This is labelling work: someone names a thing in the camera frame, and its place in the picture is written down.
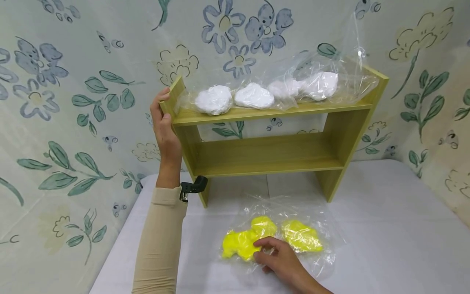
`wall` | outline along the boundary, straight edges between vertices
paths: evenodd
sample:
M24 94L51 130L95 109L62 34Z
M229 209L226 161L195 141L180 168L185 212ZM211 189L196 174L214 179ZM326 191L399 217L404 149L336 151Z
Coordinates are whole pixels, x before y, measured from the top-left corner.
M164 85L233 82L321 43L340 50L351 13L369 65L391 78L355 159L406 163L470 224L464 0L0 0L2 293L88 293L140 178L158 170L148 106ZM200 132L317 132L324 120Z

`beige arm sleeve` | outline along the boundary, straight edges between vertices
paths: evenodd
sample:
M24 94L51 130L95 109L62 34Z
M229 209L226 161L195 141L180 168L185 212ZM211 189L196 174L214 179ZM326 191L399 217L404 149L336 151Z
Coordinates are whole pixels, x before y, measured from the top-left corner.
M135 263L132 293L175 293L180 260L181 227L187 203L181 187L155 188Z

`yellow clay in plastic bag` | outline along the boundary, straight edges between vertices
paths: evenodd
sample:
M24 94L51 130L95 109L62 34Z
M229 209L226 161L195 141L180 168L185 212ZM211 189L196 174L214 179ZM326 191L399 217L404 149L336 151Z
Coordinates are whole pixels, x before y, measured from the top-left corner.
M222 242L222 257L230 258L236 253L243 260L250 261L253 259L253 253L260 250L260 247L253 246L256 240L258 238L253 230L229 231Z
M267 236L274 236L277 232L276 225L267 216L258 216L251 220L251 229L243 232L229 231L222 241L222 258L230 258L235 253L243 260L251 261L253 253L260 247L253 243Z
M265 215L255 217L251 220L251 228L256 233L258 239L272 236L277 232L277 227L271 219Z
M317 231L307 227L298 220L287 220L282 223L284 239L299 252L319 252L323 246L318 239Z

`white clay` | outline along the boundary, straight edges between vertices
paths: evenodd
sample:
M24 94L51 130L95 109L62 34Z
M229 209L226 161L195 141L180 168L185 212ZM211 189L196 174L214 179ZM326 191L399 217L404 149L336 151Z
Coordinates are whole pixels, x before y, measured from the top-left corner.
M267 89L275 98L279 100L293 99L298 96L298 91L303 84L294 79L286 79L284 81L276 80L267 86Z
M338 75L334 72L319 72L301 81L299 92L315 101L325 100L333 96L338 86Z
M265 109L273 106L274 96L257 83L250 83L235 94L235 104L241 107Z
M196 108L210 115L226 113L232 107L232 94L226 86L213 86L196 97Z

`white tablecloth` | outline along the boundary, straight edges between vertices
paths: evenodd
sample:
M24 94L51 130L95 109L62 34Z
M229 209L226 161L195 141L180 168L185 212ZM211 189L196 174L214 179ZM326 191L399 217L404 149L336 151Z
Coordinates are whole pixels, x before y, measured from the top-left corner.
M130 293L156 178L146 178L150 184L90 293ZM189 175L181 180L189 182ZM177 293L290 293L272 274L257 272L242 282L218 258L234 215L249 204L244 191L265 198L291 195L303 207L323 197L312 173L214 179L208 209L190 195ZM334 274L321 281L334 293L470 293L470 230L404 164L351 163L328 209L347 242L337 250Z

